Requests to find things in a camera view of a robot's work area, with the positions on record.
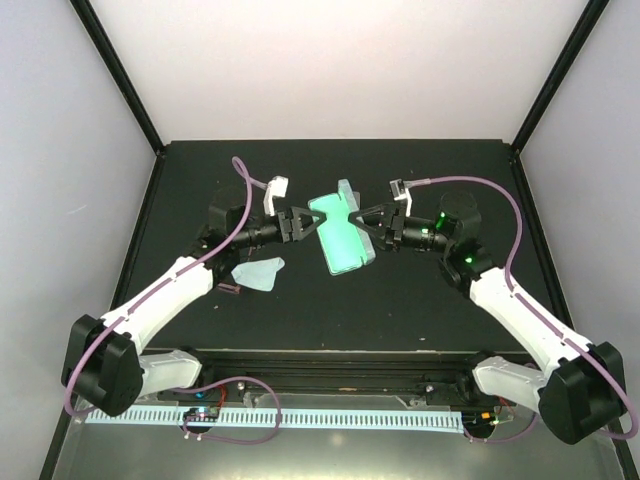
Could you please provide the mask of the pink sunglasses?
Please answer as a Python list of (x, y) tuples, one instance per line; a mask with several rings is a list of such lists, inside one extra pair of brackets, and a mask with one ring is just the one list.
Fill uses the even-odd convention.
[(229, 293), (234, 295), (238, 295), (241, 292), (241, 287), (239, 285), (231, 285), (227, 283), (219, 283), (216, 286), (216, 289), (224, 293)]

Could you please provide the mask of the blue-grey glasses case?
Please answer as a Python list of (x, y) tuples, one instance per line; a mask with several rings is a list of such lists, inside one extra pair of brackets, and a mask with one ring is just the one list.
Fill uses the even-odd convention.
[(359, 210), (359, 196), (347, 179), (341, 179), (335, 193), (308, 201), (308, 209), (326, 214), (317, 229), (329, 273), (348, 273), (371, 264), (376, 253), (366, 235), (348, 221), (351, 212)]

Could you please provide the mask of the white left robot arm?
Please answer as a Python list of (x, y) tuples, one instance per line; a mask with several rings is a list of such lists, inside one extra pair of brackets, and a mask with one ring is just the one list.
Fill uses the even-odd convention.
[(85, 314), (74, 322), (61, 374), (67, 413), (77, 413), (74, 397), (112, 417), (141, 396), (167, 390), (207, 397), (215, 376), (195, 352), (147, 355), (146, 347), (182, 310), (230, 276), (242, 250), (301, 241), (325, 220), (325, 214), (300, 207), (253, 216), (248, 203), (210, 206), (196, 240), (157, 280), (101, 317)]

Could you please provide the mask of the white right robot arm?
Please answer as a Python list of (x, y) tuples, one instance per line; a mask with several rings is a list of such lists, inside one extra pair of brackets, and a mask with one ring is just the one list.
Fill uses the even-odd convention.
[(481, 214), (475, 199), (447, 193), (433, 220), (412, 217), (406, 200), (356, 211), (351, 224), (380, 249), (408, 247), (439, 254), (443, 276), (474, 305), (491, 315), (529, 353), (533, 367), (490, 356), (454, 379), (457, 396), (476, 403), (495, 396), (537, 414), (562, 442), (573, 445), (623, 415), (639, 418), (625, 389), (620, 352), (594, 344), (536, 301), (479, 241)]

